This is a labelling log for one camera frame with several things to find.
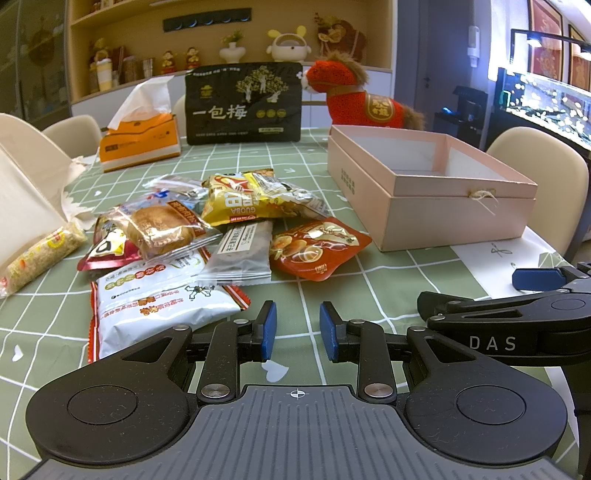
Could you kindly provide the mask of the red shiny snack packet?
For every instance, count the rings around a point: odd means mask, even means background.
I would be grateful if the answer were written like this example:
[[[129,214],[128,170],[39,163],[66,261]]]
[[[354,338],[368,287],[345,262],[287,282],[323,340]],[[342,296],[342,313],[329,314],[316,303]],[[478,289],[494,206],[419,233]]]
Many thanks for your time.
[[[126,234],[104,216],[96,220],[91,249],[78,262],[78,271],[109,270],[140,260],[138,248]]]

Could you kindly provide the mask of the red plush horse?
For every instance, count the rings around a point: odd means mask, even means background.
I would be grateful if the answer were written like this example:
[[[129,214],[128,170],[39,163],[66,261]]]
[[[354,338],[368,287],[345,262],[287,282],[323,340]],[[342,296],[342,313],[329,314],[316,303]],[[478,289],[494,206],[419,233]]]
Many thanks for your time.
[[[422,113],[393,98],[368,93],[367,71],[349,54],[334,51],[318,59],[301,82],[304,89],[325,94],[334,125],[425,129]]]

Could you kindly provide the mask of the packaged round bread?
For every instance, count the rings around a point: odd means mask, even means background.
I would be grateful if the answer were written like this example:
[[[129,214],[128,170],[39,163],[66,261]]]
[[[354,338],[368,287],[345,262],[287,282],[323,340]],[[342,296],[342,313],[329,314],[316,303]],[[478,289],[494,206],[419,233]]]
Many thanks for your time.
[[[190,201],[169,192],[117,205],[105,217],[122,230],[144,260],[198,249],[221,239],[221,231],[205,222]]]

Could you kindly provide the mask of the beige chair left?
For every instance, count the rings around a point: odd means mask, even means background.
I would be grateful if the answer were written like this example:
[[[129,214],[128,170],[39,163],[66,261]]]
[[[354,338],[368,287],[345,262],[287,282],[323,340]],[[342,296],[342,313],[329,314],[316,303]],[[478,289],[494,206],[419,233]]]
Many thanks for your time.
[[[102,138],[97,122],[89,115],[61,120],[42,133],[70,158],[95,155]]]

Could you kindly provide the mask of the yellow guoba snack bag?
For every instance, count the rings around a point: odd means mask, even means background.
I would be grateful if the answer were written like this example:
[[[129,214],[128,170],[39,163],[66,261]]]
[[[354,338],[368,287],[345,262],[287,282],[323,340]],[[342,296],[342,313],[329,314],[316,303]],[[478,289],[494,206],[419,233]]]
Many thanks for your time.
[[[211,226],[259,219],[303,217],[322,219],[328,205],[307,189],[280,180],[273,169],[235,175],[211,175],[201,218]]]

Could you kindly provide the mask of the beige chair right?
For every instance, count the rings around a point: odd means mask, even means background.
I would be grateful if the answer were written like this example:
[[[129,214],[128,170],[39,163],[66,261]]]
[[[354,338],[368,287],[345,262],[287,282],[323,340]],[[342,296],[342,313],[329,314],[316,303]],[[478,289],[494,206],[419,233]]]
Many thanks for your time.
[[[587,200],[587,162],[563,141],[530,127],[506,130],[487,153],[538,185],[528,226],[565,256]]]

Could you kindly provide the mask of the pink cardboard box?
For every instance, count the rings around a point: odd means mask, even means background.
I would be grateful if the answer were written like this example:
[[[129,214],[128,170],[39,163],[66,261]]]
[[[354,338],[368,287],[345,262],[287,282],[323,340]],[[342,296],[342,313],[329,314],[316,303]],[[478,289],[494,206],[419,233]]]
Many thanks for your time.
[[[446,134],[332,126],[328,170],[383,252],[520,237],[537,185]]]

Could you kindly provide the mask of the white large snack bag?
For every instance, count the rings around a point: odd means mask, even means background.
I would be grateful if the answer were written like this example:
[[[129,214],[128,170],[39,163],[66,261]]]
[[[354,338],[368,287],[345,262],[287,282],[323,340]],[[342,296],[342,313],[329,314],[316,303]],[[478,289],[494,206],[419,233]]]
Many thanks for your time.
[[[177,324],[197,330],[249,308],[235,286],[201,286],[205,248],[174,259],[134,261],[91,283],[88,361],[94,362]]]

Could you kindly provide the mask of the fish tank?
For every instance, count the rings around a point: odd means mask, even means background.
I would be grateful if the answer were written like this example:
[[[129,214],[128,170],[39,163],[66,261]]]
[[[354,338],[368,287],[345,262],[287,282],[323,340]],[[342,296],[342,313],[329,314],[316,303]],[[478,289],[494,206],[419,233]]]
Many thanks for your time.
[[[590,158],[590,91],[560,80],[522,72],[515,61],[517,38],[528,47],[528,64],[554,64],[554,45],[569,45],[573,60],[590,61],[590,44],[584,40],[526,29],[510,30],[509,63],[498,70],[494,110],[548,131]]]

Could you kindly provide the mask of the cream cloth bag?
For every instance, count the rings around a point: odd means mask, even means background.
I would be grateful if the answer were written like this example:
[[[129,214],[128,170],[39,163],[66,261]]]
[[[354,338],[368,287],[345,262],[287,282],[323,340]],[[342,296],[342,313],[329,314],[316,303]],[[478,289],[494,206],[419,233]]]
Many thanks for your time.
[[[90,229],[95,216],[65,191],[84,173],[88,157],[68,157],[25,121],[1,115],[1,266],[38,240],[75,221]]]

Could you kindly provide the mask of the black plum snack bag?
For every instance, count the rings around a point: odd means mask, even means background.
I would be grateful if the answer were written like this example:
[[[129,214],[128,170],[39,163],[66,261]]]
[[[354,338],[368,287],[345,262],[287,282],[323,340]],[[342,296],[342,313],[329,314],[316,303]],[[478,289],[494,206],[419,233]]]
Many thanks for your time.
[[[297,62],[218,64],[186,73],[190,145],[297,142],[304,69]]]

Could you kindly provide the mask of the green checked tablecloth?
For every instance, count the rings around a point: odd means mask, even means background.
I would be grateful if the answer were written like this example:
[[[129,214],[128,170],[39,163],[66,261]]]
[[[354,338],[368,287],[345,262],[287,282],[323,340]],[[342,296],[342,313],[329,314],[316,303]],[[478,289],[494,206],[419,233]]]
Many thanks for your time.
[[[245,170],[273,167],[283,179],[329,200],[339,221],[359,228],[360,221],[325,169],[325,136],[314,132],[297,145],[194,147],[164,171],[204,176],[239,165]],[[318,307],[332,300],[339,311],[363,313],[383,326],[405,330],[418,321],[417,295],[432,287],[458,288],[469,295],[512,293],[510,277],[517,266],[543,266],[554,250],[525,230],[516,239],[456,247],[383,253],[368,246],[353,257],[332,256],[335,272],[322,282],[270,273],[256,232],[235,230],[228,252],[229,267],[242,281],[253,307],[273,300],[279,308],[279,337],[273,356],[263,365],[249,365],[245,379],[270,382],[276,392],[290,385],[315,388],[329,379],[332,406],[342,401],[342,384],[353,381],[351,366],[332,365],[322,353]],[[34,391],[84,364],[94,348],[83,339],[88,329],[91,274],[66,259],[1,306],[1,475],[17,479],[37,461],[24,412]],[[264,450],[280,455],[280,465],[257,459],[249,469],[254,479],[384,479],[388,460],[409,459],[409,442],[381,438],[353,447],[345,428],[322,426],[329,409],[303,398],[287,400],[290,413],[311,415],[311,421],[289,435],[270,433]]]

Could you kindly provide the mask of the blue white clear packet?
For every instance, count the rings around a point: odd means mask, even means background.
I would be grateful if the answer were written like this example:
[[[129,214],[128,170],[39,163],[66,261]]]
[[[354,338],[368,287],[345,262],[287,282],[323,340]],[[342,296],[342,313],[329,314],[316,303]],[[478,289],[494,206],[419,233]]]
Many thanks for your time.
[[[208,189],[200,181],[174,174],[162,175],[143,184],[148,190],[167,190],[178,194],[197,214],[204,210]]]

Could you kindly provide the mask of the white teapot figurine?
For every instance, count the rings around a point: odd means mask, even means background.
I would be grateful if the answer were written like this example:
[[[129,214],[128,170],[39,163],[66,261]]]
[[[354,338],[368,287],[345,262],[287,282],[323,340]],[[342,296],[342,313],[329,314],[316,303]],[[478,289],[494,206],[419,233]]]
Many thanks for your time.
[[[266,35],[273,42],[266,48],[266,53],[276,62],[304,62],[311,54],[311,46],[304,39],[307,27],[297,26],[294,32],[281,33],[279,30],[270,29]]]

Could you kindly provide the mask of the orange tissue box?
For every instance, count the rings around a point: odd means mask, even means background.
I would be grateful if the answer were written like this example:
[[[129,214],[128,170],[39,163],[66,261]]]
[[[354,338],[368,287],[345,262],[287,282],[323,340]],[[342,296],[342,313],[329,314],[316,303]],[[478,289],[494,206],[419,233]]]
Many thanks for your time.
[[[152,77],[136,85],[124,100],[100,141],[98,155],[103,172],[180,155],[168,87],[171,79]]]

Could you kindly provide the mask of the white vase with plant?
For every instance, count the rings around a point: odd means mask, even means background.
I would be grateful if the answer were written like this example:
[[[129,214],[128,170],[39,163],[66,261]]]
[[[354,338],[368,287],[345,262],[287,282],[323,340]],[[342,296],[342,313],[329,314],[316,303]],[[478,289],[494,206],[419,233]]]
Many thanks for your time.
[[[242,30],[235,30],[222,38],[223,47],[219,50],[219,57],[228,64],[238,63],[246,53],[245,47],[239,42],[243,39]]]

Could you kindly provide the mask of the orange-red nut snack packet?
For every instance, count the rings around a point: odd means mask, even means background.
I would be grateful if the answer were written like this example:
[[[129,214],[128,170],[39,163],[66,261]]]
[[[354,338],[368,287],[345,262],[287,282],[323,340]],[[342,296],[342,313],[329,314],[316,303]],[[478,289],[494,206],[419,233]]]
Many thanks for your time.
[[[372,243],[369,235],[335,217],[315,220],[273,237],[270,266],[321,282]]]

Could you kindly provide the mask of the grey biscuit packet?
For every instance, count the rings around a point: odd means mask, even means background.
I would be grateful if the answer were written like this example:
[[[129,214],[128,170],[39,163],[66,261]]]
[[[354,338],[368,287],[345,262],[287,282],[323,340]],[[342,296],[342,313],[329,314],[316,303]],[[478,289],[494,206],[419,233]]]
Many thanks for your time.
[[[229,228],[195,282],[199,286],[250,286],[270,282],[271,239],[273,222],[270,220]]]

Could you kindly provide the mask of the black water dispenser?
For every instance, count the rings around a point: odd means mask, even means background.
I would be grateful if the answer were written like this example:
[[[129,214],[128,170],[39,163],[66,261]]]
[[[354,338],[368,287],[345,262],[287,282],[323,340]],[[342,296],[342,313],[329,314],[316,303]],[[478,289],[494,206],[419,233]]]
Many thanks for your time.
[[[478,148],[485,123],[488,94],[468,86],[457,86],[454,109],[443,107],[434,115],[433,131],[444,133]]]

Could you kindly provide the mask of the rice cracker roll packet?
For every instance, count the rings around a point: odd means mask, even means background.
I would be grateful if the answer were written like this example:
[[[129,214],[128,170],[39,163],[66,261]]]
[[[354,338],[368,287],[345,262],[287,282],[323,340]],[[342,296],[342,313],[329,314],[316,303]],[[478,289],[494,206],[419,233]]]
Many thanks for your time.
[[[84,230],[74,220],[37,241],[1,271],[1,298],[18,292],[81,247],[86,240]]]

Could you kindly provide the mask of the beige chair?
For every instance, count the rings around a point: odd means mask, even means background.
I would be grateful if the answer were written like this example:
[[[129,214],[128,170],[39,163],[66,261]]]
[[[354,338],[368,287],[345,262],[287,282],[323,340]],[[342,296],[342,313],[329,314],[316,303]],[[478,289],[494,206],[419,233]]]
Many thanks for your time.
[[[61,120],[42,133],[70,158],[95,155],[102,138],[97,122],[89,115]]]
[[[565,256],[587,200],[587,162],[563,141],[530,127],[506,130],[487,153],[538,185],[528,226]]]

